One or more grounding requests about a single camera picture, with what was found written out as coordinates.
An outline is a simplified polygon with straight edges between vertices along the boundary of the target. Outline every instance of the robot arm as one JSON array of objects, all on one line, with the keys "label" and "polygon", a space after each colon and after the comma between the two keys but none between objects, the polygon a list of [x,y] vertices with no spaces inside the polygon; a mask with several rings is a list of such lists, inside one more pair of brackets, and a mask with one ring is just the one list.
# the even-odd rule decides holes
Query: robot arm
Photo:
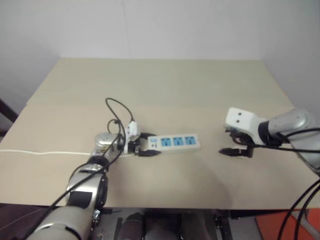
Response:
[{"label": "robot arm", "polygon": [[[116,134],[109,134],[115,140]],[[119,138],[113,142],[106,155],[112,161],[120,152]],[[104,156],[94,155],[72,174],[67,190],[95,171],[109,164]],[[66,206],[53,210],[27,238],[28,240],[86,240],[99,218],[107,199],[108,169],[76,187],[66,197]]]},{"label": "robot arm", "polygon": [[[301,159],[316,174],[320,173],[320,131],[295,134],[284,139],[285,135],[300,130],[320,128],[315,116],[304,109],[293,109],[287,113],[265,120],[252,112],[230,108],[225,121],[225,128],[232,138],[239,138],[242,143],[278,147],[290,143],[294,149],[317,150],[318,153],[299,152]],[[252,157],[253,148],[241,150],[235,154],[234,149],[220,151],[229,156]]]}]

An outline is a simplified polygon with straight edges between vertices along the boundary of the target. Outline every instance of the electrical socket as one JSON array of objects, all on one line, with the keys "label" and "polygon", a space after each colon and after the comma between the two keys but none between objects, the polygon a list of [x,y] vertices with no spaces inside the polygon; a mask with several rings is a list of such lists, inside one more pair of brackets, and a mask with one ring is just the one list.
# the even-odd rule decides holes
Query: electrical socket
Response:
[{"label": "electrical socket", "polygon": [[185,140],[185,144],[187,144],[187,145],[194,145],[194,144],[196,144],[196,139],[195,139],[194,136],[186,136],[186,137],[184,138],[184,140]]},{"label": "electrical socket", "polygon": [[184,139],[182,137],[173,137],[173,145],[181,146],[184,145]]},{"label": "electrical socket", "polygon": [[164,137],[161,138],[161,146],[162,147],[171,147],[171,138],[170,137]]},{"label": "electrical socket", "polygon": [[149,136],[148,149],[160,152],[180,152],[200,149],[197,134],[179,134],[166,136]]}]

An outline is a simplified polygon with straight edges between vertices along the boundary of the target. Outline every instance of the beige tabletop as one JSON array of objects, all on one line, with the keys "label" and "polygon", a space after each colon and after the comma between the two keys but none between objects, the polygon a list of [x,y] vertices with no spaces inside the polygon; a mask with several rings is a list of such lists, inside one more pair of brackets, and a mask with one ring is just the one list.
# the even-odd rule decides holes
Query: beige tabletop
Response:
[{"label": "beige tabletop", "polygon": [[[260,61],[62,59],[0,149],[90,153],[113,117],[105,97],[126,104],[143,132],[196,133],[201,143],[197,151],[121,157],[108,173],[106,207],[287,209],[317,180],[292,152],[218,153],[234,146],[223,127],[230,107],[266,119],[293,108]],[[0,152],[0,202],[50,205],[87,159]]]}]

